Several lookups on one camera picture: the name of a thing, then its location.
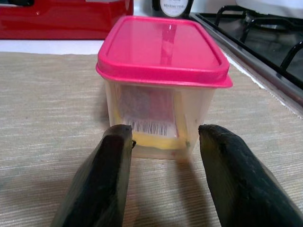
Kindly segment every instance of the red appliance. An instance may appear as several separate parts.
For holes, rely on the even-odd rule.
[[[0,39],[105,39],[121,16],[134,12],[133,0],[35,0],[32,3],[30,6],[0,4]]]

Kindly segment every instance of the fabric mat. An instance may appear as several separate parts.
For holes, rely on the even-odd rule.
[[[0,226],[47,227],[109,127],[95,55],[0,53]],[[240,135],[303,210],[303,122],[233,66],[205,123]],[[125,227],[220,226],[199,147],[189,164],[133,158]]]

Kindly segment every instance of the barcode label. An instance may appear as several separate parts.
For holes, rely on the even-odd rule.
[[[134,121],[128,120],[128,125],[131,125],[132,129],[138,133],[145,133],[150,135],[175,137],[176,128],[171,124],[162,122],[147,122],[147,121]]]

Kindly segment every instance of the barcode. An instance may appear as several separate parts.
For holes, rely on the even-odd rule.
[[[128,125],[131,125],[132,129],[136,132],[148,133],[151,135],[167,136],[168,126],[159,122],[140,122],[140,121],[128,121]]]

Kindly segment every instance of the label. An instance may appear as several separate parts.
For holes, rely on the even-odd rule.
[[[186,9],[188,0],[160,0],[162,11],[169,17],[178,17]]]
[[[122,122],[131,125],[134,132],[178,137],[171,90],[121,85],[116,87],[116,95]]]

